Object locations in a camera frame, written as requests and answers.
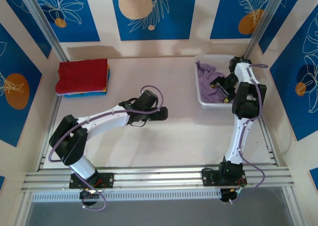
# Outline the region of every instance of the plastic bin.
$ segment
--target plastic bin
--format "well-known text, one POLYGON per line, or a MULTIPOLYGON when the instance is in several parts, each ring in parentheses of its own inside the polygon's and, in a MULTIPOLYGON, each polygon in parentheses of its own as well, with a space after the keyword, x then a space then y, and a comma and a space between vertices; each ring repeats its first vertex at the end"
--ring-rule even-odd
MULTIPOLYGON (((195 56, 195 63, 200 61, 201 63, 207 63, 215 66, 216 71, 224 73, 226 76, 230 74, 229 64, 230 60, 234 56, 231 55, 200 55, 195 56)), ((195 83, 197 86, 197 95, 199 103, 204 109, 212 109, 212 108, 232 108, 231 103, 205 103, 201 100, 200 88, 199 88, 199 79, 198 79, 198 71, 197 65, 194 63, 194 74, 195 74, 195 83)))

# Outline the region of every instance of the vent grille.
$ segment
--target vent grille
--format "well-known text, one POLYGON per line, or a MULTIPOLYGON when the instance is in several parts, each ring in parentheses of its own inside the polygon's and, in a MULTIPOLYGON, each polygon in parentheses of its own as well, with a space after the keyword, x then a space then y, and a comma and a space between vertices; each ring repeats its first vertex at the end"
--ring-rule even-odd
MULTIPOLYGON (((79 192, 50 192, 35 193, 33 202, 76 202, 79 201, 79 192)), ((113 191, 103 192, 108 201, 136 201, 136 200, 182 200, 182 199, 219 199, 220 189, 203 190, 152 190, 152 191, 113 191)), ((99 196, 85 200, 101 200, 99 196)))

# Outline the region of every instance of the gray floor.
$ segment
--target gray floor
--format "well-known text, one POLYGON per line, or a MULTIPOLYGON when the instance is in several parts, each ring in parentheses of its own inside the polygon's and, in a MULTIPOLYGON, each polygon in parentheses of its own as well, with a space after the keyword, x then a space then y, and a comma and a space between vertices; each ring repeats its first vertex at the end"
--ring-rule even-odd
POLYGON ((27 226, 290 226, 281 188, 259 188, 225 204, 218 199, 120 201, 102 212, 80 203, 32 203, 27 226))

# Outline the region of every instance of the red towel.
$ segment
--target red towel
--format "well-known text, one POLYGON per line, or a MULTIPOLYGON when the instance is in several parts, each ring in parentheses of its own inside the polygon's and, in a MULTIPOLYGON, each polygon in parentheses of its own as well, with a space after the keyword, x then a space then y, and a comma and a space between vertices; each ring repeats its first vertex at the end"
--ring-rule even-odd
POLYGON ((62 62, 56 93, 102 90, 107 86, 107 59, 62 62))

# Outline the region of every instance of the purple cloth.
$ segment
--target purple cloth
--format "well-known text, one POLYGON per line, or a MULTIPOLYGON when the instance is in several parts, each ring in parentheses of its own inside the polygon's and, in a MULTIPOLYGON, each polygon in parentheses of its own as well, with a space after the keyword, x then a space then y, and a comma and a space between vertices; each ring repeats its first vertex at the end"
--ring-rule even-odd
POLYGON ((199 87, 201 100, 205 103, 223 103, 223 100, 227 97, 220 87, 211 88, 210 83, 217 77, 225 77, 223 73, 216 72, 216 67, 197 62, 199 87))

